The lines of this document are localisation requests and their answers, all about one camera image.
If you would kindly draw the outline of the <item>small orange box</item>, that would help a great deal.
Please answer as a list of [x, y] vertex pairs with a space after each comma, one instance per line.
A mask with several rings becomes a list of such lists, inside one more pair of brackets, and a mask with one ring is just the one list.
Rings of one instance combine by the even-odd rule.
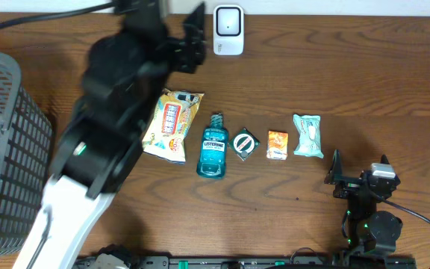
[[287, 159], [288, 133], [268, 131], [267, 158], [272, 160]]

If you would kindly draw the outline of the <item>yellow snack bag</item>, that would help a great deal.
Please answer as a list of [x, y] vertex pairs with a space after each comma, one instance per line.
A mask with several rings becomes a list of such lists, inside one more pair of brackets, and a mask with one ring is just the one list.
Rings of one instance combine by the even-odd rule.
[[184, 139], [199, 109], [203, 93], [163, 89], [142, 139], [143, 151], [167, 161], [186, 161]]

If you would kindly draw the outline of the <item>teal mouthwash bottle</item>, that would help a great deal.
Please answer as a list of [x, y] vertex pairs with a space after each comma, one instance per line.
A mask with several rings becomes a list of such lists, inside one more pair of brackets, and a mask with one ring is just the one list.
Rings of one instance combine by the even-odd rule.
[[210, 125], [203, 131], [197, 174], [209, 179], [222, 179], [227, 148], [228, 131], [223, 125], [223, 115], [213, 114]]

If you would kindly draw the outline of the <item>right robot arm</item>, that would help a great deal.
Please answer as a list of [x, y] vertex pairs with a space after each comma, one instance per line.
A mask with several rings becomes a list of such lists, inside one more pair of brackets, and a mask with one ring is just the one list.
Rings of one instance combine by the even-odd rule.
[[358, 177], [343, 174], [340, 152], [334, 151], [325, 183], [333, 185], [333, 197], [347, 201], [341, 231], [348, 248], [332, 256], [332, 264], [345, 268], [386, 268], [387, 257], [395, 252], [402, 221], [377, 205], [392, 196], [400, 179], [383, 155], [379, 163]]

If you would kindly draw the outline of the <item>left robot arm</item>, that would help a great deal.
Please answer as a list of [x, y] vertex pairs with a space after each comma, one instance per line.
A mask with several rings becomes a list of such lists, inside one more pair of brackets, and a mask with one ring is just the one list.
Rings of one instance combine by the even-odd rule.
[[205, 61], [205, 5], [171, 37], [159, 1], [115, 1], [120, 30], [88, 54], [71, 122], [60, 136], [40, 210], [16, 268], [70, 268], [142, 155], [142, 134], [173, 72]]

